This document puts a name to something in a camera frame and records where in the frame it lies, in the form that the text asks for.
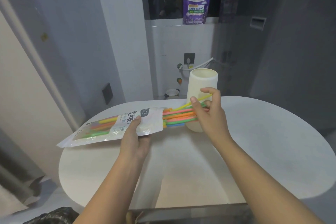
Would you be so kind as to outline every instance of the forearm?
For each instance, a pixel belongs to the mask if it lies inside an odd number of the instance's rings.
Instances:
[[[260,224],[322,223],[233,140],[217,147],[238,188]]]
[[[119,156],[74,224],[124,223],[142,164]]]

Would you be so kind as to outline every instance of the electrical outlet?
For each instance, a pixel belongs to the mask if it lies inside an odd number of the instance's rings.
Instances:
[[[195,53],[194,52],[193,53],[185,53],[184,54],[184,63],[185,64],[195,64]]]
[[[111,99],[113,98],[113,93],[111,89],[110,83],[107,83],[106,86],[102,89],[103,97],[105,99],[105,103],[108,105]]]

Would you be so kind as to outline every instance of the tiled floor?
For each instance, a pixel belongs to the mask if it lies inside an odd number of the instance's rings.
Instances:
[[[81,213],[83,207],[72,201],[63,191],[58,188],[52,180],[41,183],[42,190],[40,200],[38,200],[30,208],[1,218],[1,224],[22,224],[43,213],[49,213],[60,207],[72,207],[78,213]]]

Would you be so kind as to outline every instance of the tabletop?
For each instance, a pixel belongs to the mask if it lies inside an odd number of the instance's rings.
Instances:
[[[148,107],[179,107],[186,99],[152,100],[111,107],[88,122]],[[273,104],[221,97],[233,139],[299,199],[318,196],[336,181],[336,156],[308,123]],[[65,148],[59,178],[65,193],[85,206],[119,154],[120,140]],[[186,127],[152,135],[130,209],[245,203],[227,166],[204,133]]]

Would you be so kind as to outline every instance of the white container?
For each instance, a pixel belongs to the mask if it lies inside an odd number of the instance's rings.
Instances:
[[[216,71],[212,69],[198,68],[191,70],[188,84],[187,103],[190,102],[191,97],[200,98],[205,95],[208,95],[209,93],[201,92],[200,89],[204,87],[213,87],[216,89],[217,82],[218,82],[218,74]],[[198,133],[203,132],[201,125],[198,121],[188,122],[185,125],[194,132]]]

